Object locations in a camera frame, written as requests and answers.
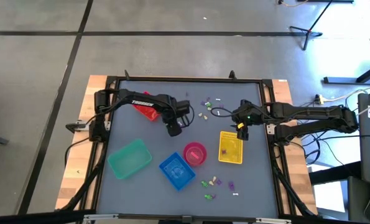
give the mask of wooden platform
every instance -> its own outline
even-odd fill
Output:
[[[88,121],[95,114],[93,108],[93,93],[98,90],[104,89],[106,85],[106,79],[106,75],[90,76],[78,119]],[[292,103],[289,84],[286,80],[273,80],[273,86],[276,101],[283,103]],[[269,94],[266,94],[266,96],[267,101],[269,101]],[[289,124],[296,125],[297,123],[293,120]],[[87,137],[88,132],[75,133],[73,137],[73,142],[80,141]],[[299,144],[301,143],[299,138],[294,139],[293,141]],[[60,191],[56,202],[56,208],[61,208],[65,206],[84,182],[86,168],[90,159],[91,147],[92,142],[85,141],[79,145],[72,147],[72,149],[70,150],[67,166],[63,175],[62,184],[60,186]],[[292,187],[297,192],[301,200],[307,205],[309,210],[317,214],[315,198],[313,196],[313,189],[310,184],[303,150],[299,146],[291,144],[289,146],[285,146],[285,153],[287,156],[287,164],[289,167]],[[288,205],[287,194],[285,193],[284,187],[281,184],[280,186],[284,212],[289,214],[290,209]],[[94,186],[92,185],[90,187],[90,190],[88,191],[86,208],[91,207],[93,187]]]

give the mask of yellow plastic basket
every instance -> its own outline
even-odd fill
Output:
[[[243,163],[243,141],[237,138],[237,133],[221,131],[218,160],[234,164]]]

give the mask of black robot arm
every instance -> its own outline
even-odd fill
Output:
[[[118,95],[118,100],[113,105],[110,105],[111,94]],[[187,124],[189,123],[186,115],[190,112],[190,102],[188,100],[177,101],[174,97],[166,94],[152,96],[126,89],[107,89],[97,91],[94,98],[96,116],[90,124],[90,141],[107,141],[108,132],[104,126],[104,115],[126,104],[149,106],[155,109],[161,114],[162,121],[170,136],[177,136],[182,132],[182,128],[177,122],[178,118],[185,118]]]
[[[356,115],[343,106],[296,107],[288,103],[266,103],[256,106],[250,101],[241,100],[240,107],[233,111],[232,121],[236,123],[238,139],[248,140],[248,126],[274,124],[274,139],[277,144],[288,145],[295,137],[321,131],[335,130],[340,133],[353,133],[358,129]],[[292,119],[312,119],[314,122],[287,126]]]

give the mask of red object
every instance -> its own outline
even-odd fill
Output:
[[[183,150],[183,158],[191,166],[200,166],[207,158],[207,150],[198,142],[191,142]]]
[[[133,105],[139,112],[141,112],[150,121],[155,121],[159,114],[157,111],[150,106]]]

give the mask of concrete floor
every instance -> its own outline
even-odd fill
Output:
[[[286,0],[295,4],[295,0]],[[86,0],[0,0],[0,30],[77,31]],[[287,32],[309,28],[325,3],[288,8],[274,0],[98,0],[85,30]],[[360,86],[323,85],[325,76],[357,77],[370,68],[370,2],[333,4],[302,51],[302,37],[83,37],[29,212],[52,211],[89,75],[288,79],[295,105],[315,94],[341,96]],[[63,77],[74,37],[0,36],[0,215],[13,214]],[[357,107],[354,96],[351,108]],[[336,157],[360,160],[358,140],[330,140]],[[338,166],[328,148],[319,162]]]

